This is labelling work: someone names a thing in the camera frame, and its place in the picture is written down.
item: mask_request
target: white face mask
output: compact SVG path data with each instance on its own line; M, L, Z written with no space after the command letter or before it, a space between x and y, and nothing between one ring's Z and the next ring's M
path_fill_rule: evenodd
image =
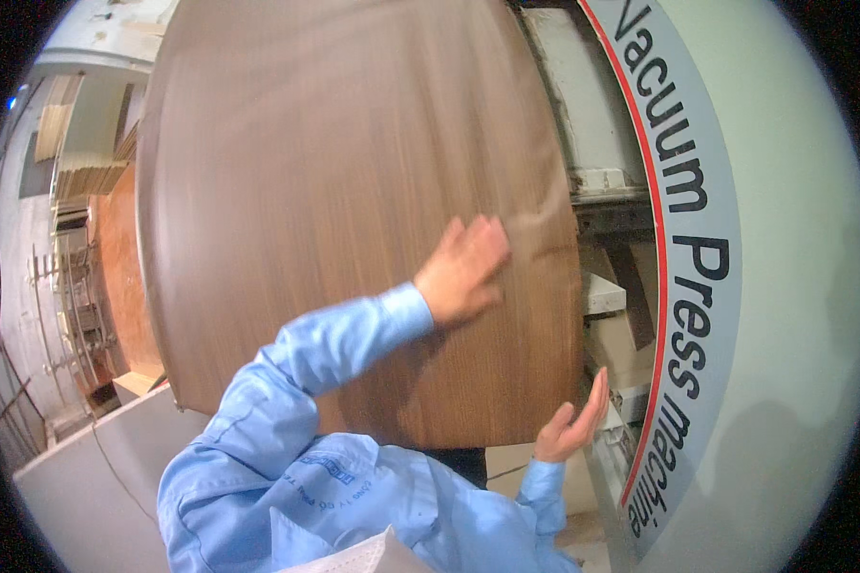
M278 573L433 573L433 569L401 544L389 525L384 532L344 551Z

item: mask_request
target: brown veneer sheet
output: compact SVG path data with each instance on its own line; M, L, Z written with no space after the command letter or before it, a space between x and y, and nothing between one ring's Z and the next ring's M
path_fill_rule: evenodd
M322 432L529 442L581 374L554 118L496 0L179 4L138 139L138 241L179 404L207 414L297 315L408 281L453 215L503 218L505 304L319 399Z

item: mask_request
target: light blue shirt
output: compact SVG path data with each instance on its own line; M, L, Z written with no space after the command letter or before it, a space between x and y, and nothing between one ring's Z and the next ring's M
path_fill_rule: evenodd
M436 571L579 571L554 548L567 521L563 463L531 460L513 500L366 435L315 437L313 397L432 329L410 282L280 329L163 473L157 505L172 570L275 571L391 524Z

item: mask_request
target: worker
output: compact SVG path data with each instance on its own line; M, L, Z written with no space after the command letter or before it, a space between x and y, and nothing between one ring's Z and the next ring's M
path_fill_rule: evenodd
M315 434L315 397L402 344L500 302L493 277L509 255L497 217L479 215L468 228L456 218L412 282L281 328L163 473L158 516L172 570L277 571L350 551L391 526L430 570L579 571L554 537L567 520L565 462L592 440L608 408L605 369L574 422L564 403L541 429L516 500L412 450Z

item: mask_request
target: hand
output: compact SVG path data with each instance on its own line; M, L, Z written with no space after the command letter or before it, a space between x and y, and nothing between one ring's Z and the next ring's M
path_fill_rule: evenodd
M510 242L498 217L478 215L466 229L452 219L433 255L414 276L437 327L452 327L479 315L504 295L490 284L510 257Z
M592 442L596 427L608 412L608 370L602 367L592 382L590 398L580 417L571 424L573 404L564 402L551 421L538 433L532 457L539 461L562 462Z

